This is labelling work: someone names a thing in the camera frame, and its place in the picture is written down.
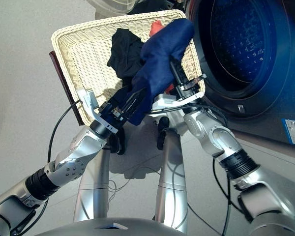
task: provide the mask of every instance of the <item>black cable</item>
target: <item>black cable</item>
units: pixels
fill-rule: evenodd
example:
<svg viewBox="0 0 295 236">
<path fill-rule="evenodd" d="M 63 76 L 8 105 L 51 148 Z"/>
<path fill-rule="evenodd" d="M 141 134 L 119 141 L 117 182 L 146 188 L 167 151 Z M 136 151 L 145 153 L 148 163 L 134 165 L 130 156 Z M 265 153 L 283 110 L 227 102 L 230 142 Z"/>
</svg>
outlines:
<svg viewBox="0 0 295 236">
<path fill-rule="evenodd" d="M 188 203 L 188 207 L 189 209 L 192 211 L 192 213 L 195 214 L 195 216 L 197 216 L 203 223 L 205 223 L 210 229 L 212 229 L 213 231 L 215 231 L 218 235 L 221 235 L 220 232 L 218 232 L 215 228 L 213 228 L 207 221 L 205 221 L 203 218 L 201 218 L 195 211 L 194 209 L 191 207 L 191 205 Z"/>
<path fill-rule="evenodd" d="M 78 101 L 74 102 L 63 114 L 62 116 L 59 118 L 58 122 L 56 123 L 55 127 L 54 127 L 54 130 L 53 130 L 53 133 L 51 134 L 51 138 L 50 138 L 50 141 L 49 141 L 49 148 L 48 148 L 48 158 L 47 158 L 47 163 L 50 162 L 50 157 L 51 157 L 51 146 L 53 144 L 53 140 L 54 140 L 54 136 L 55 136 L 55 132 L 60 124 L 60 122 L 62 121 L 62 119 L 65 117 L 65 115 L 76 105 L 78 104 L 79 102 L 81 102 L 81 100 L 79 99 Z"/>
<path fill-rule="evenodd" d="M 208 112 L 206 109 L 204 109 L 205 113 L 211 117 L 213 120 L 215 120 L 218 123 L 222 123 L 219 119 L 215 118 L 214 116 L 212 116 L 212 114 L 210 114 L 210 112 Z"/>
<path fill-rule="evenodd" d="M 155 115 L 155 114 L 162 114 L 162 113 L 166 113 L 166 112 L 173 112 L 173 111 L 177 111 L 177 110 L 181 110 L 181 109 L 186 109 L 186 108 L 194 108 L 194 107 L 198 107 L 198 108 L 203 108 L 203 109 L 210 109 L 212 111 L 214 111 L 215 113 L 217 113 L 221 118 L 223 118 L 224 121 L 224 125 L 227 127 L 227 120 L 225 115 L 216 107 L 213 106 L 207 106 L 207 105 L 200 105 L 200 104 L 186 104 L 180 107 L 174 107 L 174 108 L 167 108 L 167 109 L 162 109 L 160 111 L 154 112 L 148 112 L 146 113 L 146 115 Z"/>
<path fill-rule="evenodd" d="M 222 193 L 224 194 L 224 196 L 228 199 L 228 195 L 226 194 L 226 192 L 222 188 L 222 185 L 221 185 L 220 181 L 218 180 L 218 178 L 216 176 L 215 159 L 213 159 L 213 162 L 212 162 L 212 169 L 213 169 L 213 174 L 214 174 L 214 178 L 215 178 L 215 181 L 216 181 L 217 185 L 220 187 L 220 189 L 221 189 Z M 231 205 L 233 207 L 235 207 L 235 209 L 238 210 L 241 214 L 243 214 L 242 210 L 239 207 L 237 207 L 232 201 L 231 201 Z"/>
<path fill-rule="evenodd" d="M 22 235 L 24 235 L 25 233 L 27 233 L 38 221 L 39 221 L 39 219 L 41 218 L 41 216 L 44 214 L 44 211 L 45 211 L 45 209 L 46 209 L 46 207 L 47 207 L 47 204 L 48 204 L 48 200 L 49 199 L 47 199 L 47 201 L 45 201 L 45 204 L 44 204 L 44 206 L 43 206 L 43 209 L 41 210 L 41 212 L 39 213 L 39 215 L 38 215 L 38 217 L 33 221 L 33 223 L 31 223 L 26 229 L 24 229 L 21 233 L 19 233 L 19 234 L 17 234 L 18 236 L 22 236 Z"/>
<path fill-rule="evenodd" d="M 50 159 L 51 159 L 51 148 L 52 148 L 52 145 L 53 145 L 53 140 L 54 140 L 54 136 L 55 136 L 55 133 L 56 133 L 56 130 L 60 124 L 60 122 L 62 121 L 62 119 L 65 117 L 65 115 L 76 105 L 78 104 L 79 102 L 81 102 L 81 100 L 78 100 L 76 101 L 75 103 L 73 103 L 63 114 L 62 116 L 59 118 L 58 122 L 56 123 L 55 127 L 54 127 L 54 130 L 53 130 L 53 133 L 51 134 L 51 137 L 50 137 L 50 141 L 49 141 L 49 147 L 48 147 L 48 156 L 47 156 L 47 163 L 50 162 Z M 41 210 L 41 212 L 39 213 L 39 215 L 37 216 L 37 218 L 26 228 L 24 229 L 22 232 L 20 232 L 19 234 L 17 234 L 17 236 L 22 236 L 24 235 L 25 233 L 27 233 L 38 221 L 39 219 L 42 217 L 42 215 L 44 214 L 45 212 L 45 209 L 47 208 L 47 204 L 48 204 L 48 200 L 47 199 L 45 201 L 45 204 L 43 206 L 43 209 Z"/>
<path fill-rule="evenodd" d="M 227 176 L 227 191 L 228 191 L 228 203 L 227 203 L 226 218 L 225 218 L 222 236 L 225 236 L 226 234 L 228 222 L 230 219 L 230 213 L 231 213 L 231 184 L 230 184 L 230 178 L 228 176 Z"/>
</svg>

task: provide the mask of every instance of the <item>red cloth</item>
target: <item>red cloth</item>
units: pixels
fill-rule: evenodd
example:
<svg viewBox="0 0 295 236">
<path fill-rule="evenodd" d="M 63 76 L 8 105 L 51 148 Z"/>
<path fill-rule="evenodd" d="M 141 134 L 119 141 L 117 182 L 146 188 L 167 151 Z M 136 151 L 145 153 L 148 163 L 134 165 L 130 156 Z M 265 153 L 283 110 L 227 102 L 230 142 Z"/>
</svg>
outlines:
<svg viewBox="0 0 295 236">
<path fill-rule="evenodd" d="M 164 26 L 160 20 L 154 21 L 151 25 L 151 31 L 149 32 L 149 35 L 153 36 L 163 28 Z"/>
</svg>

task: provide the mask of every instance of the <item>gray floor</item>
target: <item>gray floor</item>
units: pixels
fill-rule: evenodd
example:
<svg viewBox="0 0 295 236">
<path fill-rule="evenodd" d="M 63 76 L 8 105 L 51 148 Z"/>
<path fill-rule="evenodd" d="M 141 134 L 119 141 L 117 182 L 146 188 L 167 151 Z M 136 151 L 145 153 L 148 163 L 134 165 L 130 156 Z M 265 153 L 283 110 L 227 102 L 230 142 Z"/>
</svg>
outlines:
<svg viewBox="0 0 295 236">
<path fill-rule="evenodd" d="M 53 49 L 52 33 L 93 19 L 94 8 L 85 0 L 0 0 L 0 194 L 45 165 L 52 129 L 69 105 L 48 56 Z M 56 133 L 52 157 L 67 146 L 79 129 L 70 112 Z M 132 178 L 142 163 L 157 170 L 161 163 L 161 152 L 155 148 L 153 120 L 147 118 L 138 127 L 128 124 L 126 134 L 126 155 L 111 157 L 110 178 L 117 186 Z M 295 204 L 294 158 L 244 141 L 242 144 L 259 163 L 292 181 L 276 176 Z M 221 232 L 226 199 L 214 182 L 211 157 L 190 133 L 182 137 L 182 148 L 189 202 Z M 217 171 L 225 186 L 225 173 L 219 167 Z M 141 170 L 134 176 L 111 201 L 109 216 L 154 216 L 158 175 Z M 28 235 L 72 222 L 78 184 L 79 181 L 71 182 L 51 197 L 44 216 Z M 192 213 L 188 214 L 188 222 L 189 235 L 216 235 Z M 233 209 L 228 235 L 247 232 L 248 223 Z"/>
</svg>

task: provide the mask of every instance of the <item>washing machine drum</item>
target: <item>washing machine drum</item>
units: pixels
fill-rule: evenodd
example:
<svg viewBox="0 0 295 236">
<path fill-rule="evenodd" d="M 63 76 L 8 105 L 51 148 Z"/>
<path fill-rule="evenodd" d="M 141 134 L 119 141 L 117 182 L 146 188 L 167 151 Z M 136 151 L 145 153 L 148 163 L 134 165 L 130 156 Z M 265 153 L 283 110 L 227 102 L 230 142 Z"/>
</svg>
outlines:
<svg viewBox="0 0 295 236">
<path fill-rule="evenodd" d="M 202 0 L 197 11 L 206 98 L 230 118 L 264 113 L 280 96 L 291 63 L 282 2 Z"/>
</svg>

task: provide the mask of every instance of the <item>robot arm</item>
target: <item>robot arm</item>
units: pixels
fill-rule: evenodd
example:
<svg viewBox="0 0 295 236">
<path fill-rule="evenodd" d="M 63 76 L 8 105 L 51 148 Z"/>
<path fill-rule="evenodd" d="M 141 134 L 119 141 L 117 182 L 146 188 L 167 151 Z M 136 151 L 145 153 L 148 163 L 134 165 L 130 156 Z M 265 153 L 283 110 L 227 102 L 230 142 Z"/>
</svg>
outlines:
<svg viewBox="0 0 295 236">
<path fill-rule="evenodd" d="M 185 114 L 190 132 L 224 168 L 241 191 L 238 202 L 251 224 L 250 235 L 295 236 L 295 209 L 275 180 L 243 150 L 234 134 L 213 113 L 198 109 Z"/>
<path fill-rule="evenodd" d="M 17 234 L 34 217 L 35 209 L 60 187 L 80 177 L 86 165 L 105 146 L 110 134 L 94 121 L 84 127 L 55 161 L 23 179 L 0 196 L 0 236 Z"/>
<path fill-rule="evenodd" d="M 106 145 L 107 138 L 117 133 L 132 116 L 145 94 L 144 89 L 133 93 L 120 108 L 116 99 L 125 92 L 126 89 L 120 89 L 105 102 L 99 108 L 100 113 L 94 114 L 95 121 L 90 127 L 85 126 L 55 161 L 0 196 L 0 236 L 17 235 L 49 196 L 83 174 L 88 162 Z"/>
</svg>

